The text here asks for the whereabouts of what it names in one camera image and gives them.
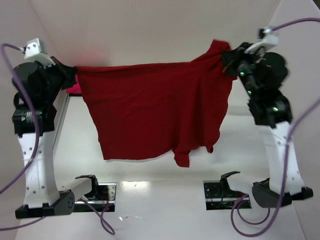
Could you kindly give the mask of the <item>dark red t-shirt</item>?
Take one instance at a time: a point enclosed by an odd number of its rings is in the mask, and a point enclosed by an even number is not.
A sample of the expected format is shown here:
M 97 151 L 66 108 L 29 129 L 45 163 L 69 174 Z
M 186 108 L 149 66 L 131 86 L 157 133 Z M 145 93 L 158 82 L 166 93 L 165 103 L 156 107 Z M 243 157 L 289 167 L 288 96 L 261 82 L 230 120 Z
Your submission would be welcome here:
M 200 147 L 212 153 L 234 77 L 223 72 L 229 43 L 213 40 L 187 62 L 77 67 L 104 160 L 147 160 L 169 151 L 179 167 Z

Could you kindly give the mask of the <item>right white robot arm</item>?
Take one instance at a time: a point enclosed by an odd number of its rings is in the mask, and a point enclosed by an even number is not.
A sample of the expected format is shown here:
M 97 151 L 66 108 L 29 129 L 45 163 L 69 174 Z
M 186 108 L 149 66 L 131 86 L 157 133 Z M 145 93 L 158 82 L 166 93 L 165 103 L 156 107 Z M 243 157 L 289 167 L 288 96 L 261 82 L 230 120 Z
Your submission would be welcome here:
M 251 183 L 252 196 L 261 208 L 275 208 L 278 201 L 284 207 L 314 195 L 302 180 L 289 136 L 293 115 L 289 100 L 280 91 L 289 70 L 280 54 L 262 50 L 246 53 L 250 46 L 244 42 L 234 50 L 223 51 L 223 72 L 240 79 L 266 150 L 269 178 Z

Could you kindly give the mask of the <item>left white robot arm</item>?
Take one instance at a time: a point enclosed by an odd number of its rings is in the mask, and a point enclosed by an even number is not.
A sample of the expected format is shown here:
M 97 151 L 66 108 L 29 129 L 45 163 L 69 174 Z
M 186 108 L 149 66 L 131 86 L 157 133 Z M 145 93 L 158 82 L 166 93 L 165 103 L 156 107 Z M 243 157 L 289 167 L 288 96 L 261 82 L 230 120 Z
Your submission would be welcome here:
M 12 115 L 25 169 L 25 198 L 15 210 L 17 219 L 70 215 L 82 197 L 98 192 L 95 175 L 81 175 L 58 190 L 53 163 L 55 138 L 54 101 L 61 90 L 76 83 L 76 69 L 59 61 L 44 66 L 25 62 L 13 69 L 18 79 Z

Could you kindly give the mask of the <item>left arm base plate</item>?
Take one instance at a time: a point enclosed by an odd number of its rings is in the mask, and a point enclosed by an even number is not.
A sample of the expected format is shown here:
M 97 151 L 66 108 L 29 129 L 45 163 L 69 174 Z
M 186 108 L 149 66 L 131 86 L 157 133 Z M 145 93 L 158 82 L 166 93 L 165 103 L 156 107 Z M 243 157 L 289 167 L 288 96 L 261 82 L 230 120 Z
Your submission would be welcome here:
M 106 212 L 115 211 L 115 200 L 117 184 L 112 182 L 96 182 L 94 183 L 93 191 L 81 196 L 74 202 L 74 213 L 86 213 L 93 210 L 86 205 L 82 200 L 88 202 L 99 213 L 107 206 Z

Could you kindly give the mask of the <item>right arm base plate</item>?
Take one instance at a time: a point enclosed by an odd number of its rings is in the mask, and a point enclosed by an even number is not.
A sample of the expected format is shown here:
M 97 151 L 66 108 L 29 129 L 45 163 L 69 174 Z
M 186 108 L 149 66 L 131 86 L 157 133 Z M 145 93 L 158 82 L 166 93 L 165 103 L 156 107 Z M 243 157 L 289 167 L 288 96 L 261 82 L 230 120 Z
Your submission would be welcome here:
M 207 211 L 231 210 L 242 192 L 223 193 L 219 181 L 204 181 L 204 198 Z

